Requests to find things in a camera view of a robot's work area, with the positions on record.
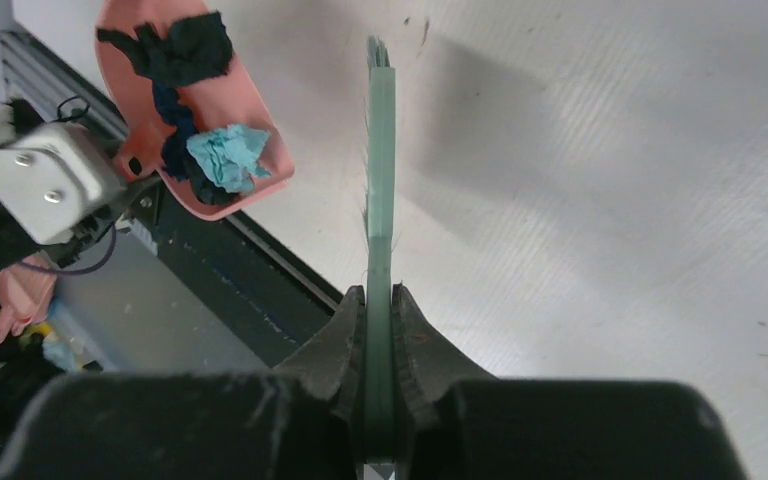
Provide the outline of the green hand brush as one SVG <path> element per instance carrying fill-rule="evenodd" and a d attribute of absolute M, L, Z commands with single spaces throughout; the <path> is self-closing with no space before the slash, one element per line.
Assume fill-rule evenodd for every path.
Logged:
<path fill-rule="evenodd" d="M 372 463 L 394 458 L 395 386 L 392 338 L 392 241 L 396 173 L 396 70 L 384 41 L 367 39 L 367 190 L 365 228 L 368 247 L 364 450 Z"/>

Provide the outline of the pink plastic dustpan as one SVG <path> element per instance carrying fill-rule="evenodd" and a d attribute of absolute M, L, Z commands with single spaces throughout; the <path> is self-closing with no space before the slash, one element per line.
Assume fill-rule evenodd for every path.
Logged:
<path fill-rule="evenodd" d="M 289 150 L 275 126 L 254 82 L 238 57 L 230 61 L 224 77 L 204 80 L 179 91 L 180 100 L 194 113 L 201 131 L 244 124 L 270 133 L 259 165 L 270 173 L 253 181 L 253 192 L 237 197 L 227 206 L 204 204 L 186 181 L 162 171 L 161 147 L 173 128 L 164 124 L 154 107 L 151 81 L 134 73 L 126 56 L 110 44 L 95 42 L 101 77 L 110 98 L 123 117 L 127 135 L 113 163 L 127 182 L 157 173 L 178 202 L 194 216 L 217 221 L 242 210 L 283 188 L 295 172 Z"/>

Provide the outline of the small black paper scrap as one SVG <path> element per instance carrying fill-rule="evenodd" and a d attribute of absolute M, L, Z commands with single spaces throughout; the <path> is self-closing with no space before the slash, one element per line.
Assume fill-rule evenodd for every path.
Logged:
<path fill-rule="evenodd" d="M 231 204 L 238 198 L 238 194 L 229 192 L 214 184 L 195 160 L 188 159 L 185 161 L 185 171 L 188 175 L 191 189 L 201 203 L 224 206 Z"/>

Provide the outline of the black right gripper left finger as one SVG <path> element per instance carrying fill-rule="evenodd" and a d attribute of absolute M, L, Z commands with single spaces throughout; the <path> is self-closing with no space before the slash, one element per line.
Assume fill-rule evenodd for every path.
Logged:
<path fill-rule="evenodd" d="M 61 375 L 20 418 L 0 479 L 359 479 L 337 401 L 363 306 L 350 288 L 275 370 Z"/>

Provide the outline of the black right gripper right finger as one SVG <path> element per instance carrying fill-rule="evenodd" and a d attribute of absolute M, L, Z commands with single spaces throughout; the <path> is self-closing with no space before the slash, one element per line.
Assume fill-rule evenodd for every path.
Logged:
<path fill-rule="evenodd" d="M 743 479 L 717 412 L 654 380 L 501 379 L 393 289 L 400 479 Z"/>

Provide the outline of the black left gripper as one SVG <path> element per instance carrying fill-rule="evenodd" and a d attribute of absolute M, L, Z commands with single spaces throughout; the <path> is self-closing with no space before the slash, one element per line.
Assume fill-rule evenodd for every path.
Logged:
<path fill-rule="evenodd" d="M 25 101 L 0 103 L 0 271 L 37 253 L 68 271 L 158 181 L 127 181 L 78 123 L 45 122 Z"/>

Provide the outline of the light blue paper scrap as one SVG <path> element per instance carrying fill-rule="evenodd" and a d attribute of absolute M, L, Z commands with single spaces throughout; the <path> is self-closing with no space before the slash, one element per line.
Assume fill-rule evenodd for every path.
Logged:
<path fill-rule="evenodd" d="M 232 124 L 190 137 L 186 148 L 213 185 L 228 193 L 249 194 L 255 179 L 271 176 L 260 165 L 270 137 L 268 131 Z"/>

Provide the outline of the dark green paper scrap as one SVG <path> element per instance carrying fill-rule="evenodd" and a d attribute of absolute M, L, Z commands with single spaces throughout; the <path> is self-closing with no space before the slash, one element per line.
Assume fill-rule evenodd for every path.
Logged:
<path fill-rule="evenodd" d="M 171 88 L 227 75 L 234 55 L 217 11 L 181 18 L 164 37 L 154 24 L 145 22 L 134 27 L 133 35 L 98 28 L 96 39 L 123 53 L 137 75 Z"/>

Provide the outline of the dark blue paper scrap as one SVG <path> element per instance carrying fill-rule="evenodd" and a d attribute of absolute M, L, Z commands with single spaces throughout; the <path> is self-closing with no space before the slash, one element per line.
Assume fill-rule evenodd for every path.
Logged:
<path fill-rule="evenodd" d="M 172 128 L 161 149 L 162 169 L 176 181 L 188 180 L 194 159 L 187 149 L 187 141 L 198 132 L 193 112 L 180 102 L 179 93 L 174 88 L 153 81 L 152 95 L 162 122 Z"/>

